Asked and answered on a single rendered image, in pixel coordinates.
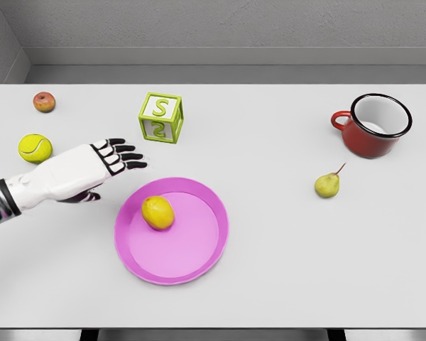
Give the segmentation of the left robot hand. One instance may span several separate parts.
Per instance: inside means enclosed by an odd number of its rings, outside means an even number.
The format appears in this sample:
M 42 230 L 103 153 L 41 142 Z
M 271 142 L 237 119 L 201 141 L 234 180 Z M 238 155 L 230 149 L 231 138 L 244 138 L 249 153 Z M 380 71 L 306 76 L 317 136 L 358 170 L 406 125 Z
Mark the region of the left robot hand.
M 39 169 L 48 199 L 80 203 L 100 200 L 101 195 L 94 189 L 106 180 L 147 166 L 135 146 L 115 138 L 72 148 L 44 162 Z

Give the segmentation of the yellow lemon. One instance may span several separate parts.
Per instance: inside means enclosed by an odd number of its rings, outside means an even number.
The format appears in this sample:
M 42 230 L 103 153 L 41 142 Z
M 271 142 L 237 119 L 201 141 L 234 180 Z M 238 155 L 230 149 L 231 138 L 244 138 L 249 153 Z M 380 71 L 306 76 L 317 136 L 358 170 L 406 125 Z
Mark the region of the yellow lemon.
M 141 205 L 141 214 L 143 219 L 156 230 L 171 227 L 175 220 L 171 204 L 162 196 L 147 197 Z

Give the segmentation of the pink plate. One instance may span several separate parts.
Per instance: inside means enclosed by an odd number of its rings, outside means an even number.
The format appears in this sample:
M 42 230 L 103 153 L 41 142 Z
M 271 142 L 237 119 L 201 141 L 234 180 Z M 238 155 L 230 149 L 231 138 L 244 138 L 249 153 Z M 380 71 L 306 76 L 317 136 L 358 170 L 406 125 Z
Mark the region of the pink plate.
M 143 201 L 154 195 L 168 200 L 175 221 L 153 229 L 142 217 Z M 188 178 L 161 178 L 132 193 L 121 206 L 114 227 L 116 251 L 124 266 L 144 281 L 172 286 L 207 273 L 222 256 L 229 219 L 219 196 Z

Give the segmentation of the yellow tennis ball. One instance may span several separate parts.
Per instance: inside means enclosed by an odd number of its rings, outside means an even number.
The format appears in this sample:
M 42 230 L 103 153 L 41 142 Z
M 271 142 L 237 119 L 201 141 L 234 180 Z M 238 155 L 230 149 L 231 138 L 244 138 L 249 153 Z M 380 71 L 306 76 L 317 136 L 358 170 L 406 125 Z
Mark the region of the yellow tennis ball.
M 52 156 L 53 146 L 43 135 L 28 134 L 19 141 L 18 153 L 23 160 L 39 164 Z

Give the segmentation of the red apple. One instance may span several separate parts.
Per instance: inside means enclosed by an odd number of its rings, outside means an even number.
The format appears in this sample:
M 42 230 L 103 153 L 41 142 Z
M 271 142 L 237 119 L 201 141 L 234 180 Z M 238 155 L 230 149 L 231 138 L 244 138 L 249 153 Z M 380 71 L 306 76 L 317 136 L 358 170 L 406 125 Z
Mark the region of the red apple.
M 33 106 L 42 113 L 49 113 L 56 105 L 55 97 L 49 92 L 39 92 L 33 97 Z

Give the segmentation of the green letter block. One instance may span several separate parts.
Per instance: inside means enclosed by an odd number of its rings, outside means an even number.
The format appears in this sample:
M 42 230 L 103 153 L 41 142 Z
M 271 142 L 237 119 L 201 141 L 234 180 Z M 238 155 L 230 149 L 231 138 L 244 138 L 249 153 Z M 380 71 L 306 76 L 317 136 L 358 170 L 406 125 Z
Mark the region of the green letter block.
M 138 121 L 145 140 L 176 144 L 184 122 L 182 97 L 148 92 Z

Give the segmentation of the green pear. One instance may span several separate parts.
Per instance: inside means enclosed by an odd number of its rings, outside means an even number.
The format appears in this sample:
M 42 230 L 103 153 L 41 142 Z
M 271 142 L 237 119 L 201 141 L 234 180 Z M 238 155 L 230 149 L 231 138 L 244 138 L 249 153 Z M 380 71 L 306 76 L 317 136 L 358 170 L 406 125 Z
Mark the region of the green pear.
M 320 176 L 316 179 L 314 188 L 315 192 L 322 198 L 331 198 L 337 195 L 340 189 L 339 173 L 342 171 L 346 163 L 333 173 Z

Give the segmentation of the red enamel mug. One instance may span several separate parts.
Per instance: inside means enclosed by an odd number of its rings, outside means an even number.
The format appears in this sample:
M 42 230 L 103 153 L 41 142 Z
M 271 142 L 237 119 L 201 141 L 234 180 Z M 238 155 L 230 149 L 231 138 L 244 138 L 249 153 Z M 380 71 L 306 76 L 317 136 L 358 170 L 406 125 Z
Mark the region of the red enamel mug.
M 335 112 L 331 124 L 344 145 L 364 158 L 388 154 L 413 125 L 409 109 L 398 99 L 381 93 L 357 97 L 348 110 Z

